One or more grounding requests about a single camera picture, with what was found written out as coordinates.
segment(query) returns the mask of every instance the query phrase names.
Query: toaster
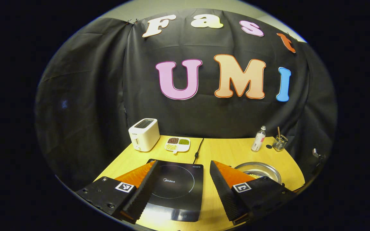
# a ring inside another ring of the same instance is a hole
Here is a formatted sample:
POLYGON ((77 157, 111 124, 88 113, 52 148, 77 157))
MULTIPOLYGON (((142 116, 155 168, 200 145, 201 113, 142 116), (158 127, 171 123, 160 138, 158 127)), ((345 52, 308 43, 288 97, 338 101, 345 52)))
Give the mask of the toaster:
POLYGON ((158 120, 145 118, 138 121, 128 130, 134 148, 148 152, 160 138, 158 120))

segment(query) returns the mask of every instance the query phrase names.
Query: wooden table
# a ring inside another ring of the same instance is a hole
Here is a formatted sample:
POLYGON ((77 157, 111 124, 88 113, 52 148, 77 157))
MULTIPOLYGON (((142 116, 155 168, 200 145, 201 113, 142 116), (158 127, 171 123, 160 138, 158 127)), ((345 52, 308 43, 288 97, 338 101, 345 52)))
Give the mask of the wooden table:
MULTIPOLYGON (((192 164, 194 154, 197 152, 202 138, 189 138, 190 148, 187 152, 172 151, 164 148, 169 136, 161 135, 159 141, 149 152, 139 152, 129 145, 97 178, 107 176, 116 178, 128 171, 138 168, 149 159, 159 159, 179 163, 192 164)), ((236 167, 245 162, 263 162, 277 169, 281 175, 285 187, 291 191, 304 185, 304 176, 291 155, 283 150, 275 151, 268 149, 266 145, 272 145, 274 138, 266 137, 258 152, 251 151, 254 138, 248 139, 204 139, 199 151, 199 157, 195 164, 204 166, 204 186, 202 192, 201 214, 197 222, 179 222, 163 220, 154 216, 151 212, 143 212, 137 220, 138 225, 159 231, 223 231, 234 227, 228 220, 221 200, 209 174, 210 161, 216 160, 226 165, 236 167)))

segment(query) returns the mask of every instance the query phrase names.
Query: cable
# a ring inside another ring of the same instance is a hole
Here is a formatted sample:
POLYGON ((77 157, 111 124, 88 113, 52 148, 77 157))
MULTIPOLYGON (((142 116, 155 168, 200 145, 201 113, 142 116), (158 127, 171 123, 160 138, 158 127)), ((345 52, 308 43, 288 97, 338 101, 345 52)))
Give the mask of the cable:
POLYGON ((194 159, 194 162, 192 164, 195 164, 195 161, 197 160, 197 158, 199 156, 199 150, 201 149, 201 145, 202 145, 203 141, 204 141, 204 138, 202 138, 201 143, 199 144, 198 151, 195 153, 195 159, 194 159))

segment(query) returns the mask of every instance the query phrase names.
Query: metal bowl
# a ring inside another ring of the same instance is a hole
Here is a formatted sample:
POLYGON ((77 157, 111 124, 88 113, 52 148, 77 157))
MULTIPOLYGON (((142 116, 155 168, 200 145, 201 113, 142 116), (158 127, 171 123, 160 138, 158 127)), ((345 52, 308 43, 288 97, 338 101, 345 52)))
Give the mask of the metal bowl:
POLYGON ((261 162, 247 162, 236 166, 235 169, 238 169, 248 175, 255 175, 255 177, 267 176, 279 184, 282 184, 281 175, 269 164, 261 162))

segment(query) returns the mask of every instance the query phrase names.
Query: glass cup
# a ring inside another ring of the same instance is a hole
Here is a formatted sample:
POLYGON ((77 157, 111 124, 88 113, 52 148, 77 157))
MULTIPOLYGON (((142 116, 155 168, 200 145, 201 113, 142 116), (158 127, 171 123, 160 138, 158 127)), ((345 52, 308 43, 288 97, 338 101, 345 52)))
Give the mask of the glass cup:
POLYGON ((278 136, 275 137, 275 140, 273 141, 272 147, 277 151, 280 152, 285 148, 286 143, 288 142, 288 139, 285 136, 282 136, 279 138, 278 136))

